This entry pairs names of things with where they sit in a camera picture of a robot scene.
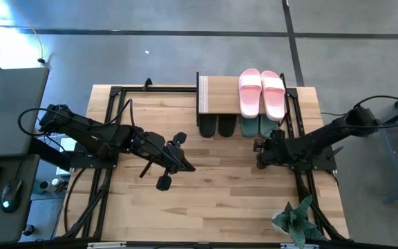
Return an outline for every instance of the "gray floor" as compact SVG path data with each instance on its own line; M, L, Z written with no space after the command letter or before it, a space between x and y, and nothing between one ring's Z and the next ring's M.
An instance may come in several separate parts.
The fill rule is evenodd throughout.
M28 27L9 1L0 25ZM47 29L286 32L280 0L18 0L33 25ZM295 32L398 34L398 0L289 0ZM240 75L246 68L284 72L297 85L286 37L40 35L51 72L42 106L68 104L84 114L93 84L194 84L203 75ZM398 39L296 39L304 83L315 86L323 111L343 113L370 95L398 96ZM0 66L38 66L34 35L0 29ZM391 101L366 106L376 116ZM332 117L324 117L325 123ZM398 130L390 132L398 151ZM352 239L398 246L396 177L378 134L348 138L336 157ZM52 174L41 165L39 178ZM49 221L38 223L52 228Z

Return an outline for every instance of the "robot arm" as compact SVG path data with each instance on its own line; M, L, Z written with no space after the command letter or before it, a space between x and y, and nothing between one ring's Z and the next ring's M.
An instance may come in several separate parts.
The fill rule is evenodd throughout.
M51 104L47 110L39 122L40 132L66 134L85 146L88 155L99 161L106 160L115 152L139 156L149 162L140 177L145 175L152 163L160 165L165 168L165 173L158 181L159 190L169 189L169 174L196 170L180 148L187 138L185 133L178 133L166 144L157 133L145 132L143 128L133 125L102 124L73 113L66 105Z
M258 168L268 165L295 166L312 159L334 143L348 136L364 137L374 133L379 125L369 109L355 107L343 117L333 120L299 138L285 138L285 132L275 129L270 139L256 140L253 150L257 155Z

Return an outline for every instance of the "pink slide sandal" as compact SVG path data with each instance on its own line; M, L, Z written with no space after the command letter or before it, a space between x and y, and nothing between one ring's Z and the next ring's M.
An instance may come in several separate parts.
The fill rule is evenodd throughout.
M261 75L263 88L263 102L268 119L280 121L285 115L285 88L280 77L271 71Z
M244 118L255 118L259 114L262 83L257 69L245 70L239 77L240 114Z

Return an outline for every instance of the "wooden table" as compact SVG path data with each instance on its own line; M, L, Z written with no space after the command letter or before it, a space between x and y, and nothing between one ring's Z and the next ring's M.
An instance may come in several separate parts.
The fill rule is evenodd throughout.
M110 87L93 86L87 117L104 121ZM298 88L298 94L305 131L322 126L315 89ZM179 131L188 134L182 148L197 170L173 175L171 189L160 192L155 184L163 173L161 167L154 165L144 178L139 178L146 161L121 154L108 196L103 241L290 241L287 235L273 230L271 217L283 210L288 201L298 205L294 175L283 167L257 169L256 153L252 151L254 139L242 137L238 124L231 138L223 138L217 132L213 138L203 138L196 126L195 93L126 96L133 98L137 126L157 132L166 140ZM121 123L129 121L127 109ZM93 170L88 169L75 185L68 207L70 225L87 205L92 177ZM348 237L333 177L314 172L314 178L321 209L335 228ZM57 235L63 233L61 215Z

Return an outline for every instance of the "black metal frame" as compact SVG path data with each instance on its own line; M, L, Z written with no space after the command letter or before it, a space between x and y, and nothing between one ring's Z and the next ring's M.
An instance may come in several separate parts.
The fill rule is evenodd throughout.
M286 83L285 83L285 76L282 73L281 78L284 82L285 88L286 88ZM152 81L150 79L147 79L144 86L112 86L110 90L110 95L108 99L108 104L107 104L107 110L106 110L106 117L105 117L105 122L108 122L111 119L112 112L113 112L113 103L115 101L115 98L119 96L119 104L117 111L121 109L125 102L125 97L127 92L156 92L156 93L175 93L175 92L181 92L181 93L196 93L196 120L197 122L199 121L199 113L198 113L198 95L199 95L199 72L196 73L196 86L188 87L188 86L156 86L152 87ZM295 88L290 88L287 89L287 95L293 99L294 103L294 110L296 112L296 119L297 119L297 124L298 124L298 130L300 136L304 135L304 129L303 129L303 121L302 121L302 116L301 116L301 110L300 110L300 105L299 105L299 97L297 94L297 90ZM286 98L286 106L287 110L290 110L290 102L289 98ZM120 123L121 117L119 117L116 120L116 123ZM292 119L291 119L291 113L290 111L287 112L285 116L285 121L287 124L287 130L288 130L288 136L289 137L294 137L294 128L292 124ZM298 177L301 178L301 173L298 171L294 171L294 175L296 177L296 182ZM94 197L96 191L97 191L97 186L100 181L100 176L101 176L101 169L95 169L95 173L93 175L93 182L90 190L90 198L88 202L91 201L91 199ZM309 192L312 194L314 197L314 201L317 203L317 196L316 196L316 189L315 189L315 184L314 184L314 177L312 175L312 172L307 173L308 177L308 183L310 185ZM299 196L299 201L302 201L303 198L305 197L305 193L301 191L301 189L298 187L298 196ZM105 212L106 212L106 202L108 199L108 192L104 195L104 197L101 200L101 206L99 209L99 214L98 214L98 219L97 219L97 224L96 224L96 231L93 234L93 238L100 239L102 235L102 228L103 228L103 223L104 223L104 217L105 217ZM82 237L89 237L90 233L90 224L91 224L91 216L88 218L87 222L84 224L84 228L82 230ZM316 224L321 228L320 222L318 219L316 219ZM157 241L130 241L127 243L128 246L159 246L162 244L168 244L169 242L157 242ZM265 248L265 247L280 247L280 243L212 243L213 247L219 247L219 248L243 248L243 247L251 247L251 248Z
M99 239L95 238L74 238L74 239L60 239L52 241L32 241L16 243L12 245L0 245L0 249L86 249L93 248L93 243L101 243ZM115 247L134 247L134 248L156 248L156 247L167 247L167 248L185 248L185 246L191 246L191 248L197 249L217 249L217 248L295 248L290 243L232 243L232 242L157 242L157 241L118 241L114 242ZM375 244L357 243L353 241L314 241L310 242L312 245L317 245L320 249L398 249L395 246L383 246Z
M56 165L67 172L70 171L71 161L66 155L35 137L30 139L28 154L38 154L42 160Z
M108 104L107 104L107 110L106 110L106 116L105 116L105 122L108 122L111 120L112 112L113 112L113 104L116 99L116 97L119 97L119 104L117 106L117 112L120 111L120 109L124 106L125 102L125 97L127 92L149 92L149 93L196 93L197 88L194 86L151 86L153 85L151 79L147 79L145 81L144 86L112 86L110 89L110 95L108 98ZM119 118L116 120L116 124L120 124L122 119L122 114L119 116ZM119 158L119 153L115 155L116 161ZM96 195L100 177L101 177L101 171L102 169L95 169L95 173L93 174L93 181L90 189L90 194L89 194L89 199L88 202L90 203L93 199L93 197ZM108 190L110 189L110 182L111 182L111 177L113 174L110 174L108 178L108 186L107 186L107 192L106 194L102 197L101 203L100 203L100 208L99 208L99 214L97 218L97 223L96 223L96 230L93 233L94 238L101 238L102 235L102 228L104 227L104 218L105 218L105 212L106 212L106 206L107 206L107 200L108 200ZM90 224L91 224L91 219L92 219L92 214L88 217L87 222L84 224L83 230L82 230L82 237L90 237Z

